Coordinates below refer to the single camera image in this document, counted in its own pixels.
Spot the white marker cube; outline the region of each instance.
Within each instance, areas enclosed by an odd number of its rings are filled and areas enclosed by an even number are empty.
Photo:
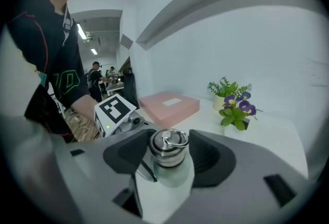
[[[94,120],[100,137],[108,137],[136,107],[120,95],[113,95],[95,106]]]

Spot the backpack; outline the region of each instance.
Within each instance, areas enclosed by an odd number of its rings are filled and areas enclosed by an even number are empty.
[[[92,86],[93,86],[93,83],[92,83],[92,81],[91,81],[91,79],[90,79],[90,75],[91,75],[94,71],[95,71],[95,70],[93,70],[91,73],[88,73],[88,75],[87,75],[88,89],[91,89]]]

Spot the thermos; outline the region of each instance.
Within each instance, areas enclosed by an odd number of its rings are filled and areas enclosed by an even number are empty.
[[[188,179],[191,163],[186,152],[188,144],[189,136],[175,129],[164,129],[151,136],[151,169],[162,184],[176,187]]]

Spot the flower pot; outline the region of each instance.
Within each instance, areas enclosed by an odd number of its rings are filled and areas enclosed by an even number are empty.
[[[231,138],[239,138],[242,137],[248,131],[248,125],[250,120],[245,118],[242,121],[245,124],[246,130],[240,131],[236,129],[234,122],[232,122],[228,126],[224,126],[224,136],[231,137]]]
[[[220,109],[223,109],[224,108],[223,107],[224,98],[225,97],[220,97],[220,96],[215,95],[214,101],[212,103],[212,107],[217,111],[219,111]]]

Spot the ceiling light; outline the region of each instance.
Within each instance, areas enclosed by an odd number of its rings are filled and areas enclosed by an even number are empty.
[[[81,36],[82,39],[86,40],[87,37],[86,37],[86,35],[84,34],[84,32],[83,32],[83,30],[82,30],[80,24],[77,24],[77,25],[78,25],[78,33],[80,34],[80,36]]]
[[[97,55],[97,51],[95,49],[92,49],[93,54]]]

